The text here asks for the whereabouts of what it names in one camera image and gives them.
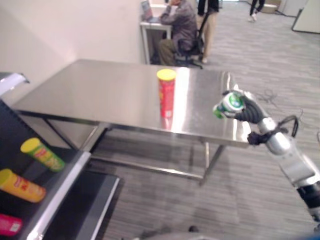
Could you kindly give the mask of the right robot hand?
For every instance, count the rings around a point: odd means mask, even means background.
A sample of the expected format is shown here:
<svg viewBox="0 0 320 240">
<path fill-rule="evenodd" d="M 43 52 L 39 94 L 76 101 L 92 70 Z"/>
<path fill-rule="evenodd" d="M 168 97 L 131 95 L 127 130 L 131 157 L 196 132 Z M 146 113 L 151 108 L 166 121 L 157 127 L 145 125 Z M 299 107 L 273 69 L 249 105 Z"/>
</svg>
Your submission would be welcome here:
<svg viewBox="0 0 320 240">
<path fill-rule="evenodd" d="M 222 99 L 226 99 L 228 94 L 236 96 L 242 103 L 242 108 L 240 110 L 224 111 L 222 114 L 226 118 L 258 124 L 263 119 L 270 117 L 251 92 L 244 90 L 226 90 L 222 93 Z"/>
</svg>

